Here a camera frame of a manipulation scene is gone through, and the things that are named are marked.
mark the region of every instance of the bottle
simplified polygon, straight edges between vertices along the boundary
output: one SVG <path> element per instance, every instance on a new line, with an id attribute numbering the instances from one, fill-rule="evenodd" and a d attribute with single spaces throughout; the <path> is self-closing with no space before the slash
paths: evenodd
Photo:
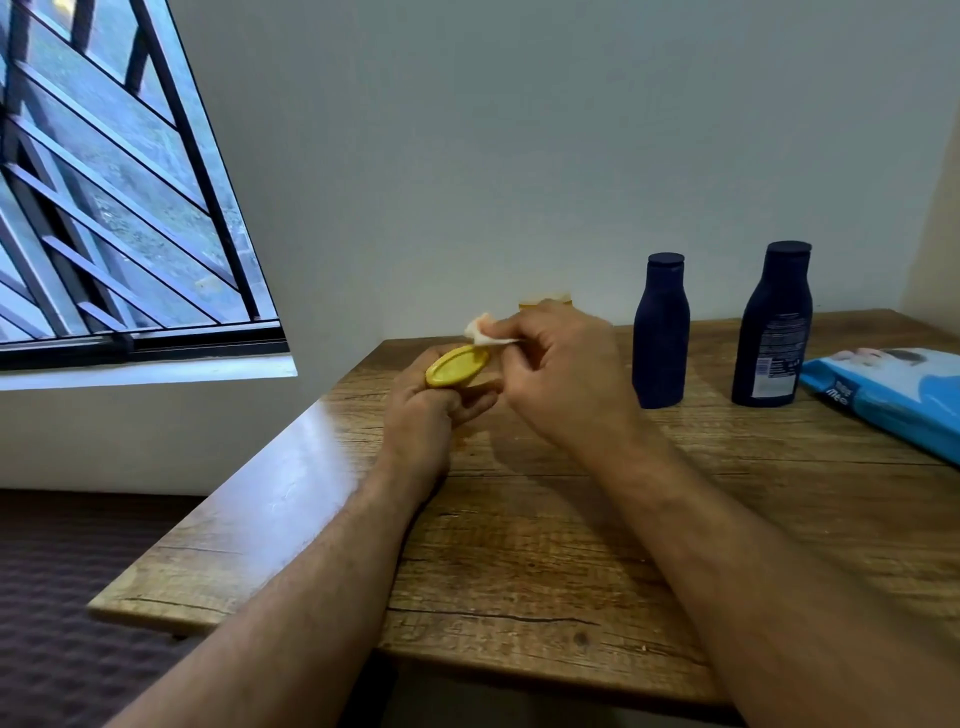
<path id="1" fill-rule="evenodd" d="M 740 323 L 735 404 L 780 407 L 793 401 L 813 314 L 809 263 L 809 243 L 781 240 L 767 246 L 763 275 Z"/>
<path id="2" fill-rule="evenodd" d="M 634 390 L 644 409 L 684 398 L 690 305 L 684 293 L 684 257 L 656 253 L 647 259 L 647 285 L 634 318 Z"/>

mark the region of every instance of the wooden table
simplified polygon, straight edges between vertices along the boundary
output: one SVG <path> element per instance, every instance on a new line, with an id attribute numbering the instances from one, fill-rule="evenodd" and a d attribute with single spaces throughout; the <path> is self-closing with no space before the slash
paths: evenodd
<path id="1" fill-rule="evenodd" d="M 694 323 L 686 397 L 650 413 L 721 487 L 960 635 L 960 473 L 800 393 L 731 404 L 736 321 Z M 630 329 L 618 331 L 629 361 Z M 396 372 L 439 339 L 385 341 L 90 602 L 203 633 L 340 508 Z M 893 311 L 819 314 L 808 355 L 960 340 Z M 604 495 L 503 403 L 456 436 L 413 527 L 380 648 L 399 658 L 686 705 L 729 704 L 657 567 Z"/>

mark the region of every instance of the yellow lid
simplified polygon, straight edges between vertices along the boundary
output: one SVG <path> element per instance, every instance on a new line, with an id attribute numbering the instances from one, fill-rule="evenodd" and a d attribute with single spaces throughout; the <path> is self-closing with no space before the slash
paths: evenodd
<path id="1" fill-rule="evenodd" d="M 426 371 L 428 387 L 455 387 L 470 381 L 487 366 L 490 351 L 467 344 L 447 352 Z"/>

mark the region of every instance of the left hand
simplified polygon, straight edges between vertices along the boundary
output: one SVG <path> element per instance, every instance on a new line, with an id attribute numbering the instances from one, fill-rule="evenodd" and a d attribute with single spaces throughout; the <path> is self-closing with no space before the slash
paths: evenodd
<path id="1" fill-rule="evenodd" d="M 493 381 L 459 391 L 428 389 L 427 368 L 459 346 L 463 345 L 426 350 L 400 373 L 387 398 L 380 457 L 421 489 L 418 502 L 429 495 L 433 484 L 449 468 L 453 428 L 493 407 L 502 385 Z"/>

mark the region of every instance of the blue package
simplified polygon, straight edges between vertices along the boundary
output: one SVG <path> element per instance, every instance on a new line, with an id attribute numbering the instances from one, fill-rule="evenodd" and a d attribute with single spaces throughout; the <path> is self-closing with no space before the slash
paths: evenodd
<path id="1" fill-rule="evenodd" d="M 800 381 L 872 425 L 960 465 L 960 356 L 858 349 L 804 363 Z"/>

